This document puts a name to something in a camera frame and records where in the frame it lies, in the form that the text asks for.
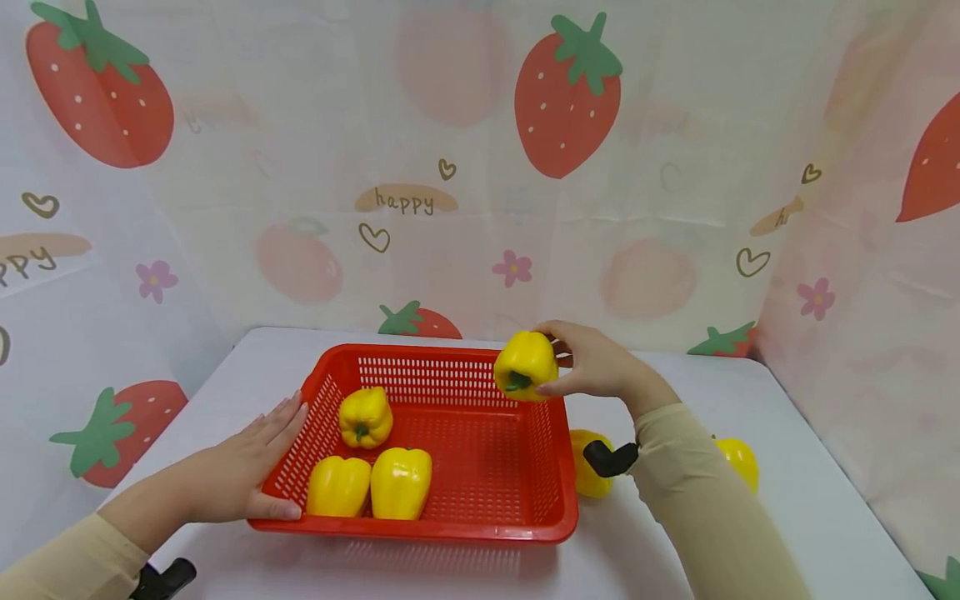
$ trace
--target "beige sleeve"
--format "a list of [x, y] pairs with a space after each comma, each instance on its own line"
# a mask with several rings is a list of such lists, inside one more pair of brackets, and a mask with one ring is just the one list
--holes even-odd
[[126, 600], [149, 558], [91, 515], [0, 573], [0, 598]]
[[636, 421], [640, 498], [697, 600], [810, 600], [773, 521], [683, 404]]

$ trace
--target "bell pepper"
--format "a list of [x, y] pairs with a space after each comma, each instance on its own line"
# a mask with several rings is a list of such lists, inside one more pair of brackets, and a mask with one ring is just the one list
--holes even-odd
[[613, 444], [599, 433], [586, 429], [571, 429], [570, 444], [573, 445], [573, 471], [576, 474], [574, 487], [577, 493], [588, 498], [604, 498], [613, 489], [613, 479], [601, 477], [584, 458], [584, 448], [595, 441], [603, 442], [613, 452]]
[[376, 448], [394, 428], [394, 414], [383, 388], [357, 390], [340, 403], [340, 435], [351, 448]]
[[537, 386], [560, 374], [553, 345], [537, 331], [519, 331], [500, 351], [493, 363], [493, 380], [511, 400], [540, 402]]
[[390, 448], [373, 464], [370, 496], [374, 518], [415, 521], [430, 492], [433, 461], [423, 450]]
[[756, 456], [750, 447], [739, 440], [717, 440], [713, 442], [720, 448], [727, 462], [740, 477], [747, 482], [750, 491], [756, 493], [760, 486], [760, 467], [756, 464]]
[[310, 472], [306, 513], [313, 516], [360, 516], [367, 505], [370, 463], [359, 458], [327, 456]]

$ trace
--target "table surface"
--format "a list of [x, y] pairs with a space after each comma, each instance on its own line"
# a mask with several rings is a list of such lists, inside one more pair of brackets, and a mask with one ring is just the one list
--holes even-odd
[[[292, 394], [329, 348], [344, 343], [499, 348], [434, 340], [264, 327], [251, 331], [111, 497], [214, 445]], [[930, 600], [913, 569], [833, 462], [780, 385], [743, 359], [638, 353], [719, 438], [739, 438], [760, 465], [760, 499], [818, 600]], [[569, 396], [571, 428], [614, 445], [633, 437], [612, 399]], [[633, 479], [581, 501], [573, 537], [559, 546], [490, 547], [263, 534], [246, 522], [190, 525], [151, 560], [176, 557], [199, 575], [178, 600], [317, 598], [690, 598], [669, 539], [638, 499]]]

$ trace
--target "basket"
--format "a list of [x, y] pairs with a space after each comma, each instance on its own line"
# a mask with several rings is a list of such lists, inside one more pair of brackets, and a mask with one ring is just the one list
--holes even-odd
[[[573, 450], [562, 398], [516, 402], [493, 383], [496, 350], [343, 345], [321, 357], [302, 387], [306, 425], [263, 486], [306, 506], [310, 471], [337, 454], [376, 460], [380, 451], [422, 448], [433, 482], [420, 520], [304, 515], [252, 520], [260, 531], [404, 540], [560, 543], [578, 510]], [[390, 438], [374, 450], [350, 448], [338, 428], [350, 393], [382, 386], [394, 412]]]

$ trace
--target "basket rim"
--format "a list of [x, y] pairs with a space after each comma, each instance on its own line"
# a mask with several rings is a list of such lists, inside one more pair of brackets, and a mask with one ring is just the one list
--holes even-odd
[[[314, 397], [319, 393], [327, 373], [327, 365], [347, 351], [372, 350], [374, 348], [388, 348], [390, 351], [402, 351], [412, 358], [423, 358], [424, 355], [435, 356], [441, 350], [449, 360], [457, 360], [458, 356], [464, 360], [484, 359], [492, 362], [496, 359], [499, 350], [489, 348], [451, 348], [444, 346], [405, 346], [400, 344], [339, 344], [325, 351], [316, 366], [307, 375], [300, 386], [304, 397]], [[562, 396], [552, 397], [548, 402], [559, 403], [560, 422], [563, 433], [569, 431], [566, 418], [566, 406]], [[444, 521], [401, 521], [372, 517], [343, 518], [333, 516], [303, 515], [297, 521], [278, 521], [269, 519], [247, 519], [250, 526], [261, 532], [290, 533], [299, 535], [330, 535], [354, 538], [419, 540], [419, 541], [524, 541], [543, 544], [558, 544], [566, 541], [576, 530], [580, 519], [580, 506], [577, 502], [577, 493], [574, 485], [573, 448], [564, 444], [568, 436], [559, 436], [554, 441], [558, 460], [558, 488], [560, 500], [563, 502], [563, 512], [559, 520], [549, 525], [514, 525], [514, 524], [473, 524], [447, 523]], [[266, 480], [274, 478], [280, 463], [271, 471]]]

